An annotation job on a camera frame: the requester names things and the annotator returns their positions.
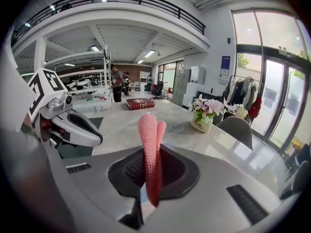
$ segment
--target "red book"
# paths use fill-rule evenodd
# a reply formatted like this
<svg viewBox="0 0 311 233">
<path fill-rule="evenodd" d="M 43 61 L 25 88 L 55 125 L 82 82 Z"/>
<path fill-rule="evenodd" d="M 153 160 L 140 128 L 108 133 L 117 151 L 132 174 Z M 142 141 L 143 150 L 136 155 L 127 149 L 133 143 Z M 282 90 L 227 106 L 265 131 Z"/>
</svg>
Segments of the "red book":
<svg viewBox="0 0 311 233">
<path fill-rule="evenodd" d="M 151 99 L 127 99 L 126 105 L 132 111 L 155 107 L 156 103 Z"/>
</svg>

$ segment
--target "pink knitted toy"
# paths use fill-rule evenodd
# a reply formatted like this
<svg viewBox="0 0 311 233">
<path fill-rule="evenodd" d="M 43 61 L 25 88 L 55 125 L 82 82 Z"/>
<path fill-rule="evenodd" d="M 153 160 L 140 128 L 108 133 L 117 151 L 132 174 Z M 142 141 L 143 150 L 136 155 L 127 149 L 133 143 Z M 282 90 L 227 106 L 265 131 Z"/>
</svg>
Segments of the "pink knitted toy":
<svg viewBox="0 0 311 233">
<path fill-rule="evenodd" d="M 165 129 L 166 123 L 157 123 L 152 114 L 145 114 L 138 121 L 138 131 L 145 154 L 147 197 L 155 207 L 158 205 L 159 190 L 162 187 L 160 144 Z"/>
</svg>

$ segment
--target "flower pot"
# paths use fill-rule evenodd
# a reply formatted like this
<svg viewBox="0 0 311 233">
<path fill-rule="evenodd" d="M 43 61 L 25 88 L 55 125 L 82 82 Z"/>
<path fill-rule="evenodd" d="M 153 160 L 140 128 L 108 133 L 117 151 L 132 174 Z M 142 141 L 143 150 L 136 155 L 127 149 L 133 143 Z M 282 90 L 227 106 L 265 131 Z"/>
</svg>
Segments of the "flower pot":
<svg viewBox="0 0 311 233">
<path fill-rule="evenodd" d="M 195 122 L 196 116 L 194 115 L 192 120 L 190 121 L 190 125 L 195 128 L 198 131 L 201 131 L 203 133 L 209 132 L 210 128 L 212 127 L 213 121 L 211 120 L 210 122 L 203 122 L 203 121 L 198 121 Z"/>
</svg>

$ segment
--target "railing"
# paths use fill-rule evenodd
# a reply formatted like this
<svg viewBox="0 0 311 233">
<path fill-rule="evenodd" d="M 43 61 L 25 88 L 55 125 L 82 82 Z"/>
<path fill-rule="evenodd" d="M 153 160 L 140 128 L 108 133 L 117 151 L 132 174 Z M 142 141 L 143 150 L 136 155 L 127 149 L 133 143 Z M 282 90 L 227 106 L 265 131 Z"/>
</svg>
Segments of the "railing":
<svg viewBox="0 0 311 233">
<path fill-rule="evenodd" d="M 165 0 L 59 0 L 39 11 L 27 20 L 27 22 L 25 22 L 25 24 L 17 31 L 14 31 L 12 36 L 12 45 L 15 44 L 24 34 L 26 34 L 31 27 L 37 25 L 45 19 L 70 8 L 96 2 L 127 2 L 152 7 L 182 20 L 204 35 L 205 25 L 202 22 L 189 14 L 187 11 Z"/>
</svg>

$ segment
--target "red garment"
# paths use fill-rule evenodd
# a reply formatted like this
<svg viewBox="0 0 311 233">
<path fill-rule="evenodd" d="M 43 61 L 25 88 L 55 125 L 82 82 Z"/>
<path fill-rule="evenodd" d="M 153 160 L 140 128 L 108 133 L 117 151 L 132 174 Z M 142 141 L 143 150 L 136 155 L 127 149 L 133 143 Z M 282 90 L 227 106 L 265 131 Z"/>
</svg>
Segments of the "red garment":
<svg viewBox="0 0 311 233">
<path fill-rule="evenodd" d="M 258 117 L 260 108 L 261 108 L 261 97 L 257 97 L 256 101 L 252 104 L 252 107 L 248 111 L 248 115 L 251 118 Z"/>
</svg>

